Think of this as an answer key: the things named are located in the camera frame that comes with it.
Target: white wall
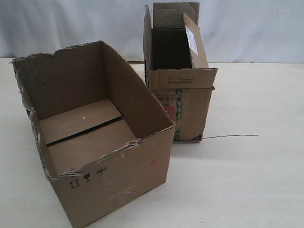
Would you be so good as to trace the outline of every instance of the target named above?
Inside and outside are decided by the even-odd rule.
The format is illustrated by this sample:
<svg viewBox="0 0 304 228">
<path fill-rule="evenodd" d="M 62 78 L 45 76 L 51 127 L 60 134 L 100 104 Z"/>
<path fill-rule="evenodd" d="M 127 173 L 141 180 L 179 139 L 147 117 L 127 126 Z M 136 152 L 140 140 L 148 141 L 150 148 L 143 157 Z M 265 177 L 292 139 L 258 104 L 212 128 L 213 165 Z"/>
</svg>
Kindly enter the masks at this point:
<svg viewBox="0 0 304 228">
<path fill-rule="evenodd" d="M 127 60 L 142 60 L 144 5 L 152 9 L 152 2 L 2 0 L 0 57 L 101 39 Z M 303 0 L 200 2 L 199 25 L 209 62 L 304 63 Z"/>
</svg>

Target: cardboard box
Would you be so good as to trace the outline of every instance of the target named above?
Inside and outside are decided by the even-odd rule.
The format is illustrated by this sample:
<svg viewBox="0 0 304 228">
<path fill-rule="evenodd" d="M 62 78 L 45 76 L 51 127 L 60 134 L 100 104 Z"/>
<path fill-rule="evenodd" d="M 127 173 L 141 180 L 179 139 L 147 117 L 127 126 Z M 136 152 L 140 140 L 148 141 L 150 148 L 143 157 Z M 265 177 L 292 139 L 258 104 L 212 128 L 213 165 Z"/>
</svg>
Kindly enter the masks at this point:
<svg viewBox="0 0 304 228">
<path fill-rule="evenodd" d="M 114 49 L 100 41 L 13 66 L 45 175 L 73 227 L 166 181 L 174 123 Z"/>
<path fill-rule="evenodd" d="M 144 19 L 145 79 L 175 122 L 174 140 L 202 140 L 217 68 L 209 68 L 199 3 L 154 3 Z"/>
</svg>

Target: white table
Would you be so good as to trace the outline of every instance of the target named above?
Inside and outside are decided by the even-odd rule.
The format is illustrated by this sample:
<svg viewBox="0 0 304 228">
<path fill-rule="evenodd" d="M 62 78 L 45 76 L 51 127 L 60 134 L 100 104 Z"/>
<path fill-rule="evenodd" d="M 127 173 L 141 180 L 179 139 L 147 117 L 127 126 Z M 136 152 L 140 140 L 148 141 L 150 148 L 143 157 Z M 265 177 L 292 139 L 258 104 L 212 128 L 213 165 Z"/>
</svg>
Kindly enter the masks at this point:
<svg viewBox="0 0 304 228">
<path fill-rule="evenodd" d="M 0 226 L 70 228 L 9 61 L 0 59 Z M 304 65 L 210 65 L 219 70 L 204 137 L 259 136 L 175 143 L 167 183 L 88 227 L 304 227 Z"/>
</svg>

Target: torn cardboard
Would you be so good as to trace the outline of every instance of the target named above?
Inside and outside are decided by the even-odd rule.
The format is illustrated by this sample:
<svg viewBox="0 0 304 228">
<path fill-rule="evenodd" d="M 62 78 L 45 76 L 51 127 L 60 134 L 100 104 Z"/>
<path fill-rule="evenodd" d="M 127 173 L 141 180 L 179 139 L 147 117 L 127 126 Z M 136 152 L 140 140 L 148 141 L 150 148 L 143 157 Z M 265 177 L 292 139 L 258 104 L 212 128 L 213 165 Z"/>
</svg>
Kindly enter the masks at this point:
<svg viewBox="0 0 304 228">
<path fill-rule="evenodd" d="M 84 227 L 167 177 L 174 123 L 99 41 L 13 60 L 45 175 Z"/>
<path fill-rule="evenodd" d="M 154 3 L 144 18 L 145 80 L 171 119 L 174 140 L 202 140 L 217 68 L 209 68 L 199 3 Z"/>
</svg>

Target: brown cardboard box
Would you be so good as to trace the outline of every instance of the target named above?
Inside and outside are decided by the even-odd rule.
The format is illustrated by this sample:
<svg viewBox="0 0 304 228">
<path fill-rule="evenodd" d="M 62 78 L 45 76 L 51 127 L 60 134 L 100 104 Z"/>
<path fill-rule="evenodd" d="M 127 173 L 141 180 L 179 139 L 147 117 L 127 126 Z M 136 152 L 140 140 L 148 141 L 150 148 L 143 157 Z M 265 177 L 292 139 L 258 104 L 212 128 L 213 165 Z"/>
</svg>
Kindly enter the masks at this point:
<svg viewBox="0 0 304 228">
<path fill-rule="evenodd" d="M 199 3 L 154 3 L 144 19 L 145 79 L 176 124 L 174 140 L 202 140 L 217 68 L 209 68 Z"/>
<path fill-rule="evenodd" d="M 174 123 L 104 42 L 13 60 L 47 179 L 81 228 L 167 177 Z"/>
</svg>

